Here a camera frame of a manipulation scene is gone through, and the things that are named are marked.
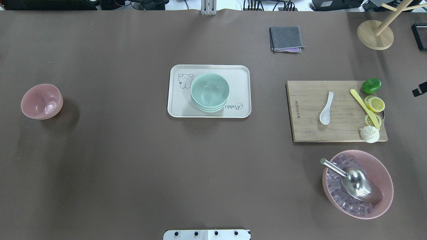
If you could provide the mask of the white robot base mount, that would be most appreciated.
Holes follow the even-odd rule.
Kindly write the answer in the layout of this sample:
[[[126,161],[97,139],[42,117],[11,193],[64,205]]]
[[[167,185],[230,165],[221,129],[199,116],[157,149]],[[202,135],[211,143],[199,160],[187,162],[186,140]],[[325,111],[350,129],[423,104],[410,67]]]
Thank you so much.
[[[250,240],[246,229],[167,230],[163,240]]]

